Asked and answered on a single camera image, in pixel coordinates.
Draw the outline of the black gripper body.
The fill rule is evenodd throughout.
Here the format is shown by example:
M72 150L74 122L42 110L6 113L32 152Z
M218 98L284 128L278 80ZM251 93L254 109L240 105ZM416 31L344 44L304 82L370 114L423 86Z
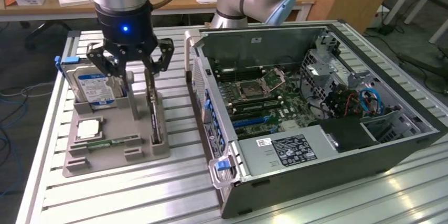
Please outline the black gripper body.
M142 7L128 11L115 11L95 4L103 35L112 43L106 50L115 56L123 56L119 47L127 49L128 60L140 60L138 48L150 56L158 47L151 12L152 4L147 1Z

